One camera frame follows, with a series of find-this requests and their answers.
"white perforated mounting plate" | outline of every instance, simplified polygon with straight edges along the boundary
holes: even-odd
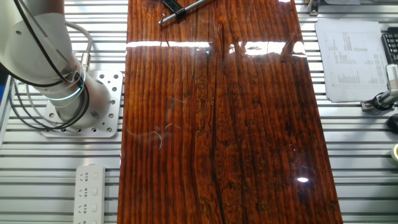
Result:
[[[118,132],[118,119],[120,110],[120,100],[123,87],[123,74],[121,72],[112,71],[90,71],[91,77],[100,80],[109,90],[111,95],[111,103],[108,112],[103,118],[97,120],[88,128],[77,129],[69,127],[66,130],[59,131],[43,131],[43,135],[48,138],[111,138]],[[51,121],[62,123],[58,117],[54,105],[47,103],[45,117]],[[48,122],[44,122],[48,126],[53,126]]]

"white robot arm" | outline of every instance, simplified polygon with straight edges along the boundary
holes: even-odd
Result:
[[[88,127],[106,114],[109,91],[88,74],[90,55],[82,66],[72,54],[64,0],[2,0],[0,27],[0,66],[48,98],[64,127]]]

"power strip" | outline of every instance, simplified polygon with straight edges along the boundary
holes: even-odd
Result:
[[[81,166],[76,170],[73,224],[103,224],[105,167]]]

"wooden board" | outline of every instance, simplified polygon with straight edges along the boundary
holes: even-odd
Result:
[[[118,223],[342,223],[294,2],[162,13],[129,1]]]

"metal bracket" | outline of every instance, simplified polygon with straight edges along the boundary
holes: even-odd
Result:
[[[100,80],[109,90],[111,101],[105,116],[88,128],[69,127],[59,131],[43,131],[48,138],[111,138],[118,132],[120,101],[123,87],[123,74],[110,71],[89,71],[91,77]],[[62,123],[54,105],[47,104],[45,117],[51,121]]]
[[[392,106],[391,108],[389,108],[389,109],[387,109],[385,111],[378,110],[378,109],[376,109],[373,106],[373,100],[362,101],[361,102],[361,108],[362,108],[363,112],[366,112],[366,113],[369,113],[369,114],[374,114],[374,115],[384,114],[384,113],[388,113],[390,111],[394,111],[395,110],[394,106]]]
[[[308,4],[308,11],[310,13],[310,16],[318,16],[319,2],[320,0],[310,0]]]

